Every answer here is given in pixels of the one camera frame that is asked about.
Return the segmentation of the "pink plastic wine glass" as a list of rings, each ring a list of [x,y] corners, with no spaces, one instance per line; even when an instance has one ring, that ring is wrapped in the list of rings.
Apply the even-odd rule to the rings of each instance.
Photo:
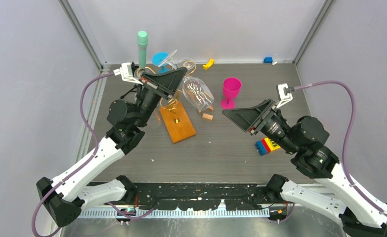
[[[235,98],[240,92],[242,83],[239,79],[230,77],[226,78],[222,83],[222,93],[224,98],[221,100],[223,109],[233,109],[235,107]]]

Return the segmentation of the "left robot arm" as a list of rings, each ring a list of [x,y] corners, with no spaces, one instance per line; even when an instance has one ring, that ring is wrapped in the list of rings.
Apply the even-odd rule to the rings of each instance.
[[[94,149],[60,175],[52,179],[43,177],[37,182],[39,207],[47,210],[58,227],[71,224],[82,211],[93,206],[118,200],[123,204],[134,201],[135,188],[127,178],[96,186],[89,183],[139,144],[145,134],[142,129],[159,102],[173,98],[186,73],[185,67],[160,74],[143,72],[139,77],[125,68],[113,71],[113,75],[138,86],[136,101],[112,102],[107,116],[111,129],[95,140]]]

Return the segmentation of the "clear wine glass front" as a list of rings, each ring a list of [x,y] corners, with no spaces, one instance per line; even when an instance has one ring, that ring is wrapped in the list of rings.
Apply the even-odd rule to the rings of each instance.
[[[159,64],[159,66],[168,65],[168,64],[165,64],[165,60],[169,60],[169,59],[172,60],[174,63],[177,63],[172,58],[176,52],[177,50],[174,50],[172,53],[168,53],[169,55]],[[213,105],[215,101],[214,96],[211,93],[208,86],[200,78],[193,77],[191,74],[191,78],[181,86],[182,86],[181,91],[184,97],[197,110],[202,110]]]

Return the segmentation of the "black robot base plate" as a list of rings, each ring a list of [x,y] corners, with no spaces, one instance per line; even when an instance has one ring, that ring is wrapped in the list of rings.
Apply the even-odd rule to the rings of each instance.
[[[245,183],[135,183],[128,194],[112,204],[182,211],[216,210],[222,205],[228,211],[291,208],[286,201],[268,194],[264,185]]]

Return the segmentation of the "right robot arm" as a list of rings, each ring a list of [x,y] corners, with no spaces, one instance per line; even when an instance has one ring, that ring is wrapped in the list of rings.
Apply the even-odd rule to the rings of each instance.
[[[269,201],[284,200],[305,206],[338,223],[350,237],[387,237],[387,203],[371,194],[359,193],[346,175],[344,163],[325,145],[329,133],[317,118],[303,116],[290,126],[270,99],[254,107],[222,112],[244,132],[263,133],[293,155],[291,163],[300,173],[334,194],[327,197],[274,174],[265,187]]]

